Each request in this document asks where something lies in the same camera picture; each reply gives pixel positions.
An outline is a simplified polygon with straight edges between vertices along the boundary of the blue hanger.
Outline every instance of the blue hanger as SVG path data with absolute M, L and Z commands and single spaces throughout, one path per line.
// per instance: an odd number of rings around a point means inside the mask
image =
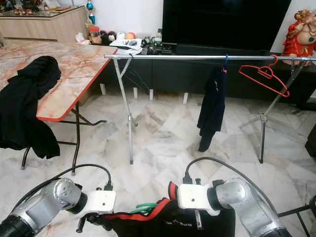
M 226 70 L 227 62 L 228 62 L 228 54 L 226 54 L 225 63 L 224 63 L 224 65 L 222 66 L 222 72 L 227 73 L 227 70 Z

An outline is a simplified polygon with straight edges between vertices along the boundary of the marble table top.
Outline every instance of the marble table top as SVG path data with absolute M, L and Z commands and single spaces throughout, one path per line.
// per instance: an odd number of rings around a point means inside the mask
M 103 55 L 115 54 L 116 50 L 108 46 L 46 41 L 22 42 L 2 48 L 0 90 L 9 78 L 17 75 L 17 70 L 34 59 L 44 55 L 56 58 L 62 74 L 55 87 L 39 100 L 37 118 L 61 121 L 108 64 L 109 59 L 104 59 Z

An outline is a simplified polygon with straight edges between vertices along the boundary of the red hanger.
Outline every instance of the red hanger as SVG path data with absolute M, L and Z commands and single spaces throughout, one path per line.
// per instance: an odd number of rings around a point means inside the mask
M 278 78 L 276 75 L 274 75 L 273 70 L 271 69 L 271 66 L 275 65 L 278 62 L 277 56 L 274 55 L 274 54 L 272 56 L 276 59 L 276 61 L 274 63 L 271 63 L 268 66 L 262 66 L 262 67 L 256 67 L 256 66 L 252 66 L 252 65 L 242 65 L 239 68 L 239 73 L 244 75 L 245 77 L 253 80 L 254 82 L 256 82 L 256 83 L 268 88 L 269 90 L 274 91 L 275 93 L 277 93 L 277 94 L 279 94 L 279 95 L 281 95 L 283 97 L 289 97 L 290 96 L 290 92 L 287 91 L 286 85 L 280 80 L 280 78 Z M 275 90 L 275 89 L 273 89 L 273 88 L 271 88 L 271 87 L 269 87 L 269 86 L 257 81 L 256 79 L 248 76 L 247 74 L 245 74 L 245 73 L 243 73 L 241 71 L 243 68 L 256 68 L 256 69 L 258 69 L 258 73 L 260 75 L 264 76 L 265 78 L 268 78 L 268 79 L 275 78 L 275 79 L 277 79 L 281 83 L 281 85 L 284 87 L 284 92 L 281 93 L 281 92 L 279 92 L 279 91 L 277 91 L 277 90 Z

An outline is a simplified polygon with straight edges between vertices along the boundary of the power cord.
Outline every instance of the power cord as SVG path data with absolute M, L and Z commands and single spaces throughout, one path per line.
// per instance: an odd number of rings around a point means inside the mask
M 108 171 L 107 168 L 101 166 L 101 165 L 98 165 L 98 164 L 79 164 L 79 165 L 76 165 L 75 167 L 72 167 L 72 168 L 69 168 L 69 169 L 66 169 L 65 171 L 61 172 L 60 174 L 57 174 L 56 176 L 54 176 L 53 178 L 49 179 L 49 180 L 46 180 L 44 182 L 42 182 L 41 184 L 37 185 L 36 187 L 34 187 L 33 189 L 31 189 L 28 193 L 26 193 L 18 202 L 17 204 L 14 206 L 13 210 L 19 206 L 21 203 L 23 203 L 24 201 L 27 201 L 28 199 L 30 199 L 35 193 L 37 193 L 40 189 L 42 189 L 43 187 L 45 187 L 47 184 L 49 184 L 50 182 L 52 181 L 55 181 L 57 179 L 59 179 L 60 176 L 74 170 L 74 169 L 77 169 L 77 168 L 80 168 L 80 167 L 85 167 L 85 166 L 93 166 L 93 167 L 97 167 L 97 168 L 100 168 L 102 170 L 104 170 L 107 174 L 108 174 L 108 177 L 109 177 L 109 180 L 107 182 L 107 184 L 104 186 L 104 190 L 108 190 L 108 191 L 111 191 L 113 190 L 113 186 L 112 186 L 112 183 L 111 183 L 111 174 L 110 172 Z
M 269 200 L 269 198 L 265 195 L 265 193 L 254 183 L 251 181 L 251 179 L 249 179 L 246 175 L 244 175 L 243 173 L 241 173 L 239 170 L 237 170 L 236 168 L 230 166 L 229 164 L 219 160 L 219 159 L 216 159 L 216 158 L 212 158 L 212 157 L 201 157 L 201 158 L 197 158 L 193 161 L 191 161 L 187 168 L 186 168 L 186 172 L 185 172 L 185 175 L 183 177 L 183 183 L 184 184 L 192 184 L 192 178 L 190 177 L 189 175 L 189 168 L 192 164 L 198 162 L 198 161 L 201 161 L 201 160 L 211 160 L 211 161 L 214 161 L 214 162 L 217 162 L 217 163 L 220 163 L 221 165 L 227 167 L 228 169 L 231 169 L 232 171 L 234 171 L 235 173 L 239 174 L 242 178 L 244 178 L 248 183 L 250 183 L 256 190 L 257 192 L 266 200 L 266 202 L 268 203 L 268 205 L 270 206 L 270 208 L 273 210 L 274 213 L 277 214 L 277 211 L 275 209 L 275 207 L 273 206 L 272 202 Z

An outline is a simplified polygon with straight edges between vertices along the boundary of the black jacket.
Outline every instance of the black jacket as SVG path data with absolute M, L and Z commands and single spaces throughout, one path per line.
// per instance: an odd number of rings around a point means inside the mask
M 205 86 L 205 96 L 197 127 L 202 136 L 199 151 L 205 152 L 211 144 L 216 131 L 220 131 L 225 110 L 225 91 L 227 75 L 222 68 L 215 68 Z
M 36 118 L 38 100 L 56 85 L 60 75 L 56 59 L 41 56 L 8 80 L 0 91 L 1 148 L 32 147 L 40 158 L 60 155 L 53 132 Z

